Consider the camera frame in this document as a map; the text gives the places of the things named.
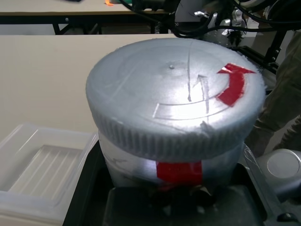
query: orange object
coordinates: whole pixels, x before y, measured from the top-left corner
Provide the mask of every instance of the orange object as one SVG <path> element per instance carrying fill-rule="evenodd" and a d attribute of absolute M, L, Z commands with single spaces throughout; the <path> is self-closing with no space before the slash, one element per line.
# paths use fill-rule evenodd
<path fill-rule="evenodd" d="M 110 3 L 110 0 L 105 0 L 105 4 L 107 4 L 108 6 L 113 6 L 114 4 Z"/>

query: plastic tray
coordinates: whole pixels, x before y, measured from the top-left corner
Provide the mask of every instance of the plastic tray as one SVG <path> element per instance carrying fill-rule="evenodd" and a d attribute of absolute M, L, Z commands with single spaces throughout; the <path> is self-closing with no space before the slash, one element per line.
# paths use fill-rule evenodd
<path fill-rule="evenodd" d="M 97 140 L 97 133 L 18 126 L 0 143 L 0 223 L 9 216 L 61 225 Z"/>

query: table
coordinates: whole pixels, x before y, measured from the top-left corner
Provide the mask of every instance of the table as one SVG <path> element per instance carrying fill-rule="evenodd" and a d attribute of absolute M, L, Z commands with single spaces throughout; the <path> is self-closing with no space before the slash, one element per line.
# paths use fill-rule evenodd
<path fill-rule="evenodd" d="M 163 16 L 164 11 L 149 12 Z M 58 24 L 151 24 L 154 23 L 136 15 L 122 4 L 107 6 L 104 0 L 1 0 L 0 24 L 53 24 L 55 33 L 62 34 Z"/>
<path fill-rule="evenodd" d="M 17 125 L 94 132 L 85 85 L 117 48 L 171 34 L 0 36 L 0 141 Z"/>

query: red tape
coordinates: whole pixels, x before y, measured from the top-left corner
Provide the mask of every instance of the red tape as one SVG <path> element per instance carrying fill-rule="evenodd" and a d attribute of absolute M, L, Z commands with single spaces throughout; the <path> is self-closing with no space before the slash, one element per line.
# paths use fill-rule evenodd
<path fill-rule="evenodd" d="M 216 98 L 222 101 L 224 104 L 233 107 L 234 104 L 242 97 L 244 94 L 245 86 L 245 73 L 255 73 L 253 71 L 247 70 L 243 67 L 239 67 L 234 64 L 227 64 L 218 73 L 229 74 L 230 81 L 229 87 L 225 89 Z"/>
<path fill-rule="evenodd" d="M 157 162 L 157 177 L 176 185 L 200 185 L 202 163 Z"/>

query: pants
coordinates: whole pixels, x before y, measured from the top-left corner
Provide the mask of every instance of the pants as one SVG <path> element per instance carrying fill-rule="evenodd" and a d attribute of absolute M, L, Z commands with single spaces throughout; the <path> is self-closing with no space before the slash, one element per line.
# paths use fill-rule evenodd
<path fill-rule="evenodd" d="M 276 73 L 276 87 L 267 96 L 253 130 L 245 143 L 255 157 L 264 154 L 274 132 L 296 118 L 275 149 L 301 151 L 301 32 L 297 32 L 286 49 L 286 56 Z"/>

